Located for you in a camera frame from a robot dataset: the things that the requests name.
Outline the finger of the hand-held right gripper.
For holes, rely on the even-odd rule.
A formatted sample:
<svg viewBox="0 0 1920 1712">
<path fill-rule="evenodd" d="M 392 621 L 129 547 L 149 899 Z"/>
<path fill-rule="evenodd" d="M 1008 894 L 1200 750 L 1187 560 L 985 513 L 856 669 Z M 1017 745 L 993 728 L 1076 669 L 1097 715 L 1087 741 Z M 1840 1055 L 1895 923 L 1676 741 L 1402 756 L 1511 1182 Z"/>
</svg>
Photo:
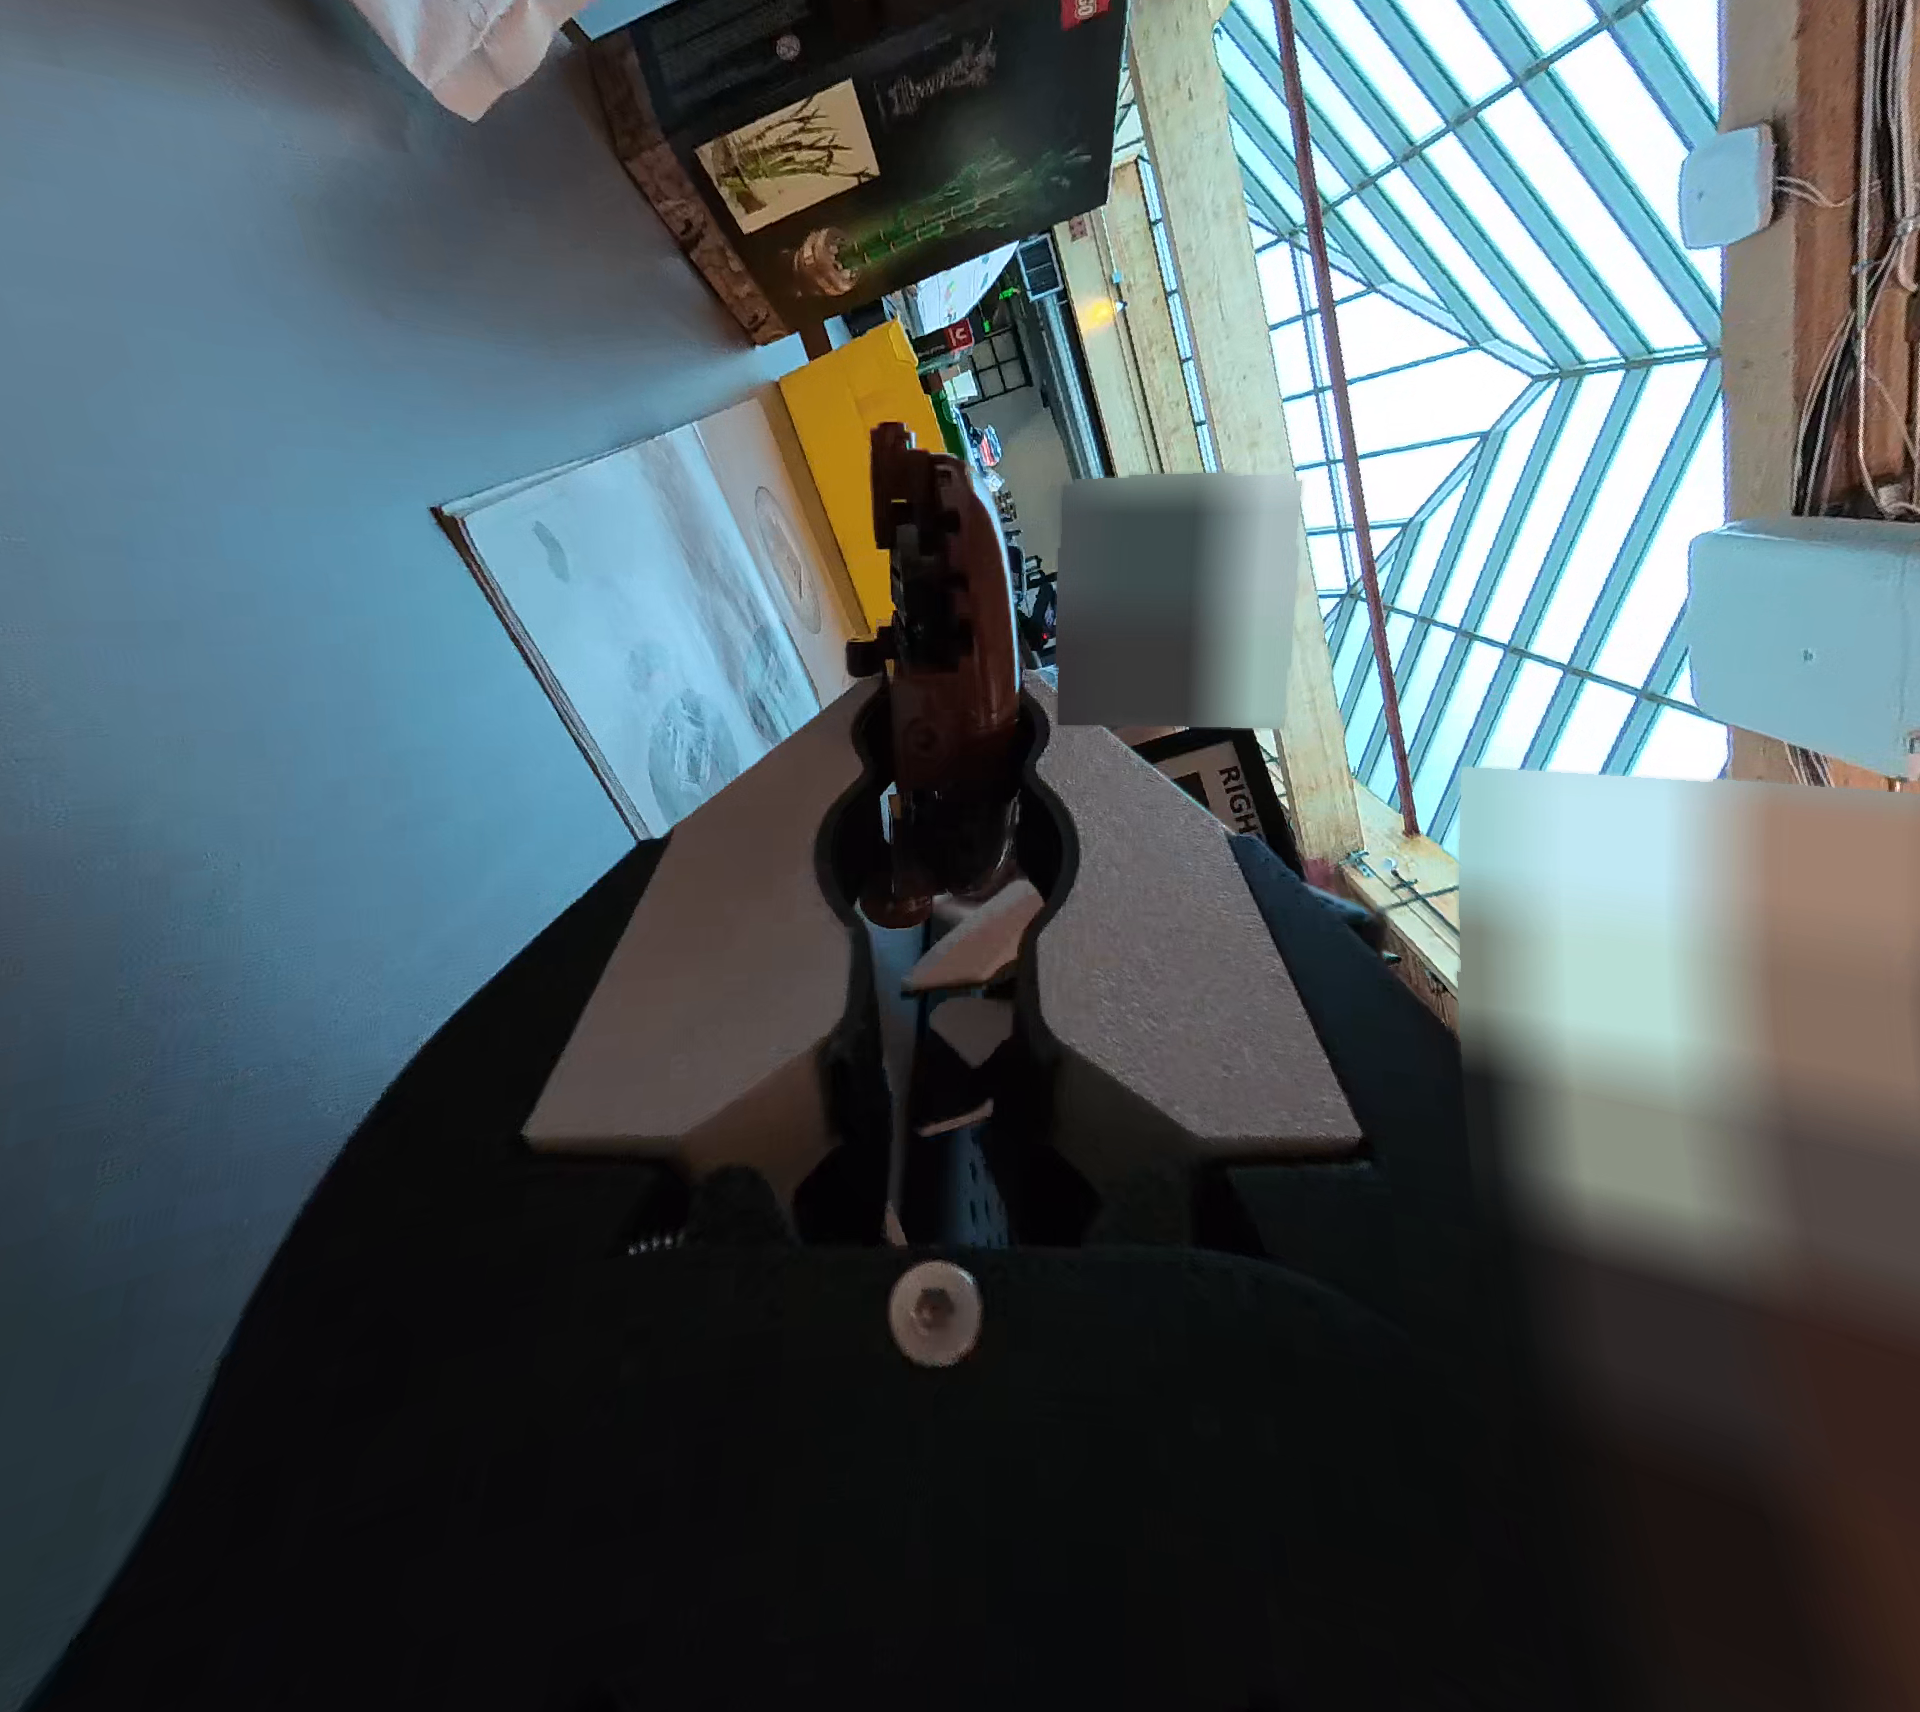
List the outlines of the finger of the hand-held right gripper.
<svg viewBox="0 0 1920 1712">
<path fill-rule="evenodd" d="M 903 990 L 973 990 L 1017 968 L 1025 935 L 1044 897 L 1025 878 L 1012 880 L 967 908 L 903 974 Z"/>
<path fill-rule="evenodd" d="M 1002 1000 L 940 1000 L 917 1036 L 917 1135 L 948 1135 L 993 1114 L 999 1075 L 989 1060 L 1009 1044 L 1014 1008 Z"/>
</svg>

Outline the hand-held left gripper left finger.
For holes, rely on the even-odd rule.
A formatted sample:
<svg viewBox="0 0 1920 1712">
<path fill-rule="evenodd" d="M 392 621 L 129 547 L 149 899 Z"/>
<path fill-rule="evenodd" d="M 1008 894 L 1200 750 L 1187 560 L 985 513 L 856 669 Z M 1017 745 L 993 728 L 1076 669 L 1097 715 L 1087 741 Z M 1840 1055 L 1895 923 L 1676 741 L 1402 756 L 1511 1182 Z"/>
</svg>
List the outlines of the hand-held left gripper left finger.
<svg viewBox="0 0 1920 1712">
<path fill-rule="evenodd" d="M 524 1126 L 554 1159 L 758 1172 L 801 1235 L 889 1241 L 894 1103 L 869 937 L 832 870 L 871 806 L 853 680 L 682 818 Z"/>
</svg>

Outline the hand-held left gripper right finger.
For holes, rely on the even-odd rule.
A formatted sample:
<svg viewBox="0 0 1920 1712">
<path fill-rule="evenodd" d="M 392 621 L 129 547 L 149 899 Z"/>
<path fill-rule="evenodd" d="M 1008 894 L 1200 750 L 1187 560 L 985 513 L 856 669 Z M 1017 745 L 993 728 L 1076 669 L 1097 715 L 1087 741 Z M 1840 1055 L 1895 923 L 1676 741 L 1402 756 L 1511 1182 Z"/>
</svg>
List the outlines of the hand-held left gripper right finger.
<svg viewBox="0 0 1920 1712">
<path fill-rule="evenodd" d="M 1135 1181 L 1333 1166 L 1364 1132 L 1236 845 L 1097 725 L 1022 692 L 1020 935 L 1009 1062 L 979 1130 L 1015 1245 L 1080 1245 Z"/>
</svg>

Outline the brown brick bowl model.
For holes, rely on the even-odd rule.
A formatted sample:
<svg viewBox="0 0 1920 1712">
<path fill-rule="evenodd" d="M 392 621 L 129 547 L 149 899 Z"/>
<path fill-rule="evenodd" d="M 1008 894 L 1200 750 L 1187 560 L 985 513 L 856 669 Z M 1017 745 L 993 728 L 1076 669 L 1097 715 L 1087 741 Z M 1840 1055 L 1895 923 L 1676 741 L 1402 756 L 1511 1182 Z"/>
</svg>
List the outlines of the brown brick bowl model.
<svg viewBox="0 0 1920 1712">
<path fill-rule="evenodd" d="M 877 802 L 853 897 L 871 925 L 908 931 L 938 899 L 993 893 L 1012 865 L 1022 669 L 999 524 L 969 468 L 881 422 L 869 483 L 891 615 L 846 649 L 851 677 L 876 682 L 856 725 Z"/>
</svg>

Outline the grey desk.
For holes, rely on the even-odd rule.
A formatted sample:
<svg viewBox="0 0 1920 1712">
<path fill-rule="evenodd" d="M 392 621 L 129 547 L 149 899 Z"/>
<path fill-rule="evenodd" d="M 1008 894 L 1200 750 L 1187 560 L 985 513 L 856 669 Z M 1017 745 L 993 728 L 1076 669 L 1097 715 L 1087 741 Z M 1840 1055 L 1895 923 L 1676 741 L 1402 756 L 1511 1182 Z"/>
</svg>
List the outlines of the grey desk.
<svg viewBox="0 0 1920 1712">
<path fill-rule="evenodd" d="M 342 0 L 4 0 L 4 1708 L 369 1107 L 630 837 L 433 509 L 753 348 L 566 57 L 447 114 Z"/>
</svg>

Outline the black framed marker sign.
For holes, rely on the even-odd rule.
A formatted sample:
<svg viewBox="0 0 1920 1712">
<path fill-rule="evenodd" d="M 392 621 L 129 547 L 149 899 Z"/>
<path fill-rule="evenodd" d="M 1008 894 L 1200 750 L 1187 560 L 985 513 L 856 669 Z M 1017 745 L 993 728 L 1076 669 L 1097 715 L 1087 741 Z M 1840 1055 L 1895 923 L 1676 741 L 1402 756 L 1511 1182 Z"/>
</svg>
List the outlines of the black framed marker sign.
<svg viewBox="0 0 1920 1712">
<path fill-rule="evenodd" d="M 1306 878 L 1292 818 L 1251 731 L 1121 726 L 1116 737 L 1204 806 L 1229 835 L 1259 839 L 1293 876 Z"/>
</svg>

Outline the open instruction booklet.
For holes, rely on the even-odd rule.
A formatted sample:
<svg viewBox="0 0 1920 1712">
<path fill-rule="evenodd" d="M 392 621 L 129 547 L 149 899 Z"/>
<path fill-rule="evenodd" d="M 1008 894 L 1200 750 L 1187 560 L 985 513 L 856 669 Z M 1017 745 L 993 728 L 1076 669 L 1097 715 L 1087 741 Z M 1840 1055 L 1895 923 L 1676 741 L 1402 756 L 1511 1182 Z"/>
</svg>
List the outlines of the open instruction booklet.
<svg viewBox="0 0 1920 1712">
<path fill-rule="evenodd" d="M 433 521 L 637 840 L 850 684 L 857 599 L 778 384 Z"/>
</svg>

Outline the yellow plastic bin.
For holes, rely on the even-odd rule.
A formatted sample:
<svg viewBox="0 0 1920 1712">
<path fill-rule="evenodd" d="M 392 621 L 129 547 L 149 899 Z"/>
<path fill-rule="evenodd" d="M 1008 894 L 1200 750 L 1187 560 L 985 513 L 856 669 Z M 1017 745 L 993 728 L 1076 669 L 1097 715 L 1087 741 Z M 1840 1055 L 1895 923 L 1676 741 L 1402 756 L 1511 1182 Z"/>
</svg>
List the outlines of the yellow plastic bin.
<svg viewBox="0 0 1920 1712">
<path fill-rule="evenodd" d="M 861 629 L 894 619 L 889 553 L 876 542 L 871 435 L 897 425 L 921 452 L 945 450 L 900 322 L 887 320 L 779 377 L 779 399 L 851 584 Z"/>
</svg>

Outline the red metal rod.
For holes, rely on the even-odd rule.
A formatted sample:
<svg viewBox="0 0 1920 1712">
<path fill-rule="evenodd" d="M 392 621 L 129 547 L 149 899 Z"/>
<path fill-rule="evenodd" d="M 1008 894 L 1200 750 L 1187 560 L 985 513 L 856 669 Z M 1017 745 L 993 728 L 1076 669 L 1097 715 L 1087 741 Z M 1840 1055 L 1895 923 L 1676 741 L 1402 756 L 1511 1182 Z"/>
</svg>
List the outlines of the red metal rod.
<svg viewBox="0 0 1920 1712">
<path fill-rule="evenodd" d="M 1380 593 L 1380 568 L 1373 547 L 1373 531 L 1369 521 L 1369 509 L 1366 500 L 1366 489 L 1361 478 L 1361 464 L 1357 452 L 1357 439 L 1351 414 L 1351 395 L 1347 381 L 1347 366 L 1343 357 L 1341 334 L 1336 319 L 1336 300 L 1332 291 L 1332 254 L 1325 231 L 1325 205 L 1322 198 L 1322 188 L 1318 180 L 1318 170 L 1314 162 L 1314 134 L 1311 134 L 1311 116 L 1307 105 L 1307 92 L 1304 91 L 1300 55 L 1298 55 L 1298 36 L 1293 28 L 1292 0 L 1268 0 L 1269 15 L 1274 21 L 1275 36 L 1275 55 L 1282 73 L 1282 91 L 1288 106 L 1292 150 L 1293 150 L 1293 173 L 1298 182 L 1298 192 L 1304 212 L 1304 228 L 1307 241 L 1307 262 L 1311 273 L 1311 291 L 1318 316 L 1318 333 L 1322 342 L 1322 361 L 1325 369 L 1325 381 L 1330 386 L 1330 401 L 1333 412 L 1333 425 L 1337 435 L 1337 452 L 1340 452 L 1340 470 L 1347 494 L 1347 513 L 1351 524 L 1351 539 L 1356 548 L 1356 568 L 1359 581 L 1361 606 L 1367 623 L 1367 639 L 1371 647 L 1371 660 L 1375 682 L 1381 702 L 1381 725 L 1386 731 L 1387 750 L 1391 756 L 1393 778 L 1395 778 L 1395 797 L 1402 818 L 1402 831 L 1406 839 L 1420 839 L 1422 824 L 1417 814 L 1417 800 L 1413 797 L 1413 776 L 1412 762 L 1407 753 L 1407 743 L 1403 734 L 1403 718 L 1398 697 L 1398 682 L 1393 675 L 1393 663 L 1389 653 L 1389 640 L 1386 630 L 1386 611 Z"/>
</svg>

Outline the large white ceiling box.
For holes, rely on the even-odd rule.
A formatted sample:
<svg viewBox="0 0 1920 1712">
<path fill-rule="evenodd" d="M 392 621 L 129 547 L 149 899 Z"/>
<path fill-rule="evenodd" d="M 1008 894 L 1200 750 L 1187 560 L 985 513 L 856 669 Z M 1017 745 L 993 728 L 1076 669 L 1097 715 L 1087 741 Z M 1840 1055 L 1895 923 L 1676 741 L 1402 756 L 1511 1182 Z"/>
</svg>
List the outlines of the large white ceiling box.
<svg viewBox="0 0 1920 1712">
<path fill-rule="evenodd" d="M 1917 778 L 1917 526 L 1777 519 L 1687 548 L 1692 700 L 1715 722 Z"/>
</svg>

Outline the glass skylight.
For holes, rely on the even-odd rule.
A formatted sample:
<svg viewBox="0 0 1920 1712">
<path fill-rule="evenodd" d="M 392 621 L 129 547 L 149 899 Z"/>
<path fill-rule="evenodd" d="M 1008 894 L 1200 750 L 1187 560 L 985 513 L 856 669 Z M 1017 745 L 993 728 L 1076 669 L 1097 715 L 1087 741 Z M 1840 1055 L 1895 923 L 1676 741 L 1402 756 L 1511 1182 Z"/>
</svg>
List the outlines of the glass skylight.
<svg viewBox="0 0 1920 1712">
<path fill-rule="evenodd" d="M 1412 810 L 1474 768 L 1719 776 L 1683 647 L 1725 513 L 1719 262 L 1682 164 L 1719 0 L 1288 0 Z M 1211 0 L 1353 778 L 1391 804 L 1364 548 L 1271 0 Z"/>
</svg>

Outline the black toy set box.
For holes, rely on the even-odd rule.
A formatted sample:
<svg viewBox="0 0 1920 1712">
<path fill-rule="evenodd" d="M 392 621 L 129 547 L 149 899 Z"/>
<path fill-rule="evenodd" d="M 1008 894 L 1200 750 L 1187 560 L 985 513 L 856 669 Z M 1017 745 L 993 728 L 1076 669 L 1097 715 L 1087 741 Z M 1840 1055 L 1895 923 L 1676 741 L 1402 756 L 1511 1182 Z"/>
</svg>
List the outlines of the black toy set box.
<svg viewBox="0 0 1920 1712">
<path fill-rule="evenodd" d="M 1110 194 L 1129 0 L 670 0 L 584 47 L 612 152 L 755 346 Z"/>
</svg>

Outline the small white ceiling box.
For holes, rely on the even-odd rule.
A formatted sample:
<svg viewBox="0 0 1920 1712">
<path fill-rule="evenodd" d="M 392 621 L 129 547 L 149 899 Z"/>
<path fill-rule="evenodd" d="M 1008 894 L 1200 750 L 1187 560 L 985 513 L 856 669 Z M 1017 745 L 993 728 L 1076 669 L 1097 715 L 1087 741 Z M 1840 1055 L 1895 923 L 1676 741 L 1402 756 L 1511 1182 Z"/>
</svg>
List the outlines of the small white ceiling box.
<svg viewBox="0 0 1920 1712">
<path fill-rule="evenodd" d="M 1689 252 L 1722 252 L 1764 235 L 1777 212 L 1777 140 L 1771 123 L 1714 133 L 1678 174 L 1678 231 Z"/>
</svg>

